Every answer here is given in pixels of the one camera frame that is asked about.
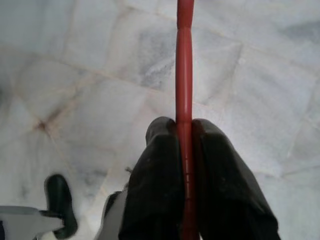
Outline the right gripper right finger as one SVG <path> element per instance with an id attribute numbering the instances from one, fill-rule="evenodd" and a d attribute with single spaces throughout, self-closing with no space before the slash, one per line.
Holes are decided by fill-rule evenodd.
<path id="1" fill-rule="evenodd" d="M 197 224 L 204 240 L 277 240 L 278 221 L 226 134 L 192 121 Z"/>

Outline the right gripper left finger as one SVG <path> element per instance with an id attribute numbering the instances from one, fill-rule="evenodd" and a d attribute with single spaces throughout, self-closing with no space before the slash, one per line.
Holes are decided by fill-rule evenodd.
<path id="1" fill-rule="evenodd" d="M 158 117 L 146 131 L 146 148 L 133 168 L 118 237 L 178 240 L 185 187 L 176 123 Z"/>

